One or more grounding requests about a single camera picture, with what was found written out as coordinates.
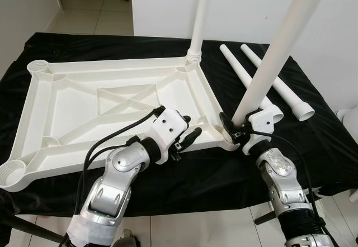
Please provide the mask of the black table cloth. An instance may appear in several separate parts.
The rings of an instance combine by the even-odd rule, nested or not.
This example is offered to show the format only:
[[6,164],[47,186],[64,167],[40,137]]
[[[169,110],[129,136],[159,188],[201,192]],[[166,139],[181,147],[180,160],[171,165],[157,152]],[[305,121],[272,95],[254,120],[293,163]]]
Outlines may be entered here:
[[[31,75],[33,60],[125,60],[184,57],[189,39],[141,36],[69,35],[37,32],[0,75],[0,163],[10,157]],[[332,196],[358,184],[356,141],[326,104],[295,60],[280,78],[314,107],[297,121],[286,115],[276,125],[281,152],[296,165],[306,161],[312,185]],[[19,192],[0,191],[0,204],[16,213],[68,217],[74,209],[79,173],[39,179]],[[222,148],[182,153],[181,160],[151,165],[132,186],[127,217],[248,208],[269,200],[256,161],[240,150]]]

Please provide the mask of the white plastic table leg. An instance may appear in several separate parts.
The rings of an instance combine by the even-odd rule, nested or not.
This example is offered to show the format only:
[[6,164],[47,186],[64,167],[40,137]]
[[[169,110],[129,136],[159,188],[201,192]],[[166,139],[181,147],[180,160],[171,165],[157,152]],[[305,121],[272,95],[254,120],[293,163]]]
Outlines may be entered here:
[[[230,63],[236,75],[240,78],[241,83],[248,88],[251,84],[252,78],[247,73],[247,71],[243,68],[240,62],[236,59],[236,57],[230,52],[229,48],[225,44],[220,45],[220,51],[222,51],[226,60]],[[260,109],[265,111],[275,111],[278,107],[273,104],[268,97],[264,96],[261,103],[259,104]]]
[[208,14],[210,0],[199,0],[195,12],[194,28],[190,39],[190,47],[186,55],[186,65],[197,64],[201,58],[201,48],[204,43],[204,24]]
[[292,0],[278,32],[270,42],[265,58],[258,66],[251,84],[231,119],[232,127],[238,128],[245,124],[246,116],[258,109],[260,102],[279,75],[290,55],[290,50],[296,44],[320,1]]
[[[249,58],[249,60],[253,63],[253,65],[258,68],[261,65],[261,58],[259,58],[246,44],[240,46],[241,51]],[[283,100],[291,107],[291,111],[293,115],[299,120],[304,121],[312,117],[315,113],[315,110],[307,104],[307,102],[303,101],[299,96],[297,96],[294,91],[292,91],[284,81],[276,77],[274,83],[272,84],[273,88],[277,90],[279,95],[283,98]],[[267,97],[264,97],[261,104],[259,104],[259,108],[264,111],[272,111],[274,113],[274,122],[279,122],[279,120],[283,117],[279,108],[269,101]]]

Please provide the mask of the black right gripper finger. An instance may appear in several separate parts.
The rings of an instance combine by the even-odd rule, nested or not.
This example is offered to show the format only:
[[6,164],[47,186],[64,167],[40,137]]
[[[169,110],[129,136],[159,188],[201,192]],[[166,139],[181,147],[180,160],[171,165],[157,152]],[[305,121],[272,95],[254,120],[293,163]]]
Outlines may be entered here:
[[231,121],[230,117],[225,114],[225,112],[220,112],[219,114],[220,121],[222,122],[223,129],[225,130],[225,133],[228,135],[229,139],[228,141],[234,141],[234,125]]

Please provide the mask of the white plastic table top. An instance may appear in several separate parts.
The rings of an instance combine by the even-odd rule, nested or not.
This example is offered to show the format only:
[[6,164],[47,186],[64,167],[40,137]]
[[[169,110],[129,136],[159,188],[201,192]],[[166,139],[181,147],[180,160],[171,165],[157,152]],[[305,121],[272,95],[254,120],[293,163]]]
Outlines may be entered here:
[[31,83],[0,188],[23,190],[32,181],[82,170],[97,140],[164,106],[190,117],[200,136],[189,151],[232,150],[222,108],[198,65],[186,58],[48,63],[26,67]]

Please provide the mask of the black table leg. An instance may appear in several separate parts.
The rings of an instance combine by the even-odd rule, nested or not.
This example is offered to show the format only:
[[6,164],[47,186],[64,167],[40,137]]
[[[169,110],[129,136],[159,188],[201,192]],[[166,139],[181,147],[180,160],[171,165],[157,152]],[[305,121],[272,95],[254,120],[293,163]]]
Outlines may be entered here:
[[64,236],[61,236],[56,232],[49,231],[44,227],[35,225],[33,222],[26,221],[25,219],[14,215],[0,218],[0,224],[9,226],[18,231],[27,232],[30,235],[38,236],[42,239],[51,240],[57,244],[61,244],[64,239]]
[[307,192],[305,195],[303,195],[302,202],[287,203],[279,200],[280,195],[276,193],[275,188],[270,187],[268,190],[269,190],[270,205],[273,208],[273,211],[269,211],[263,216],[255,218],[254,224],[256,226],[259,226],[264,222],[271,221],[272,219],[275,219],[277,216],[282,215],[288,211],[294,211],[296,209],[306,208],[306,209],[311,209],[314,213],[318,213],[317,209],[315,209],[314,207],[314,204],[316,200],[319,200],[319,198],[315,196],[314,192]]

